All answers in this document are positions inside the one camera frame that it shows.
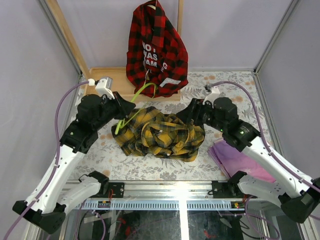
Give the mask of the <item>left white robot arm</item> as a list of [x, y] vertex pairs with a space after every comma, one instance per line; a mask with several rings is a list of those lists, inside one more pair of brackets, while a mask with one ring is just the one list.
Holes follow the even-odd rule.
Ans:
[[77, 114], [58, 141], [56, 155], [39, 185], [26, 200], [16, 201], [12, 209], [47, 234], [55, 233], [66, 216], [92, 196], [105, 197], [110, 190], [109, 178], [93, 171], [77, 186], [63, 193], [72, 171], [99, 138], [98, 131], [111, 120], [126, 118], [136, 107], [118, 92], [114, 97], [85, 95]]

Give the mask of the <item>yellow plaid flannel shirt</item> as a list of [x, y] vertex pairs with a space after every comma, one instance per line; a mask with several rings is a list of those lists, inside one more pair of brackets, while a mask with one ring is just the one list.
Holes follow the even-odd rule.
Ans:
[[135, 108], [122, 128], [111, 133], [126, 156], [148, 154], [162, 159], [193, 162], [205, 140], [202, 125], [184, 123], [176, 114], [164, 114], [154, 106]]

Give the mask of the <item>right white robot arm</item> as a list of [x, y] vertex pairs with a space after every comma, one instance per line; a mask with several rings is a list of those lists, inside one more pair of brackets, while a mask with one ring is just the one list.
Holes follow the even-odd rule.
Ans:
[[233, 197], [255, 196], [278, 207], [292, 221], [302, 224], [320, 204], [320, 180], [303, 173], [263, 139], [250, 123], [239, 118], [238, 109], [227, 97], [214, 102], [192, 99], [177, 113], [184, 123], [208, 125], [222, 133], [225, 142], [257, 162], [275, 178], [274, 183], [238, 171], [228, 184]]

